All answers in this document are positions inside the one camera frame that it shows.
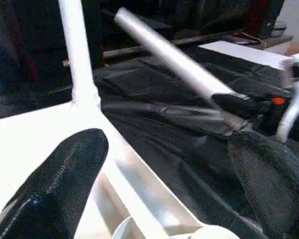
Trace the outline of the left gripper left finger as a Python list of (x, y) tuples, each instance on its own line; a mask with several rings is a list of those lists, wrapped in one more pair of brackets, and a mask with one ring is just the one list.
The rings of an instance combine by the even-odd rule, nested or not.
[(2, 210), (0, 239), (74, 238), (108, 148), (98, 128), (60, 142)]

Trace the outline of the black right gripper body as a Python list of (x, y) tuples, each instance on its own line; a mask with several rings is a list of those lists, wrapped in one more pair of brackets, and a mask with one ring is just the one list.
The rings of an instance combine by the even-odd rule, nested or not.
[(276, 131), (289, 103), (289, 95), (265, 94), (258, 100), (259, 111), (253, 121), (255, 131)]

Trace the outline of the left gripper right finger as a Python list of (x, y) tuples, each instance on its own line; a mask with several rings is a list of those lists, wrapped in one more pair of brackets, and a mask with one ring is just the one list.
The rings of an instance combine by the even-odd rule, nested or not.
[(284, 144), (254, 131), (228, 138), (232, 165), (270, 239), (299, 239), (299, 158)]

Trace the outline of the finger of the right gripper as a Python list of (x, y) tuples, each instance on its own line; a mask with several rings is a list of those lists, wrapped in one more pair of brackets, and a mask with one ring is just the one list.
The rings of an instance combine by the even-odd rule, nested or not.
[(234, 114), (255, 114), (258, 111), (258, 104), (246, 96), (214, 94), (212, 100), (221, 109)]

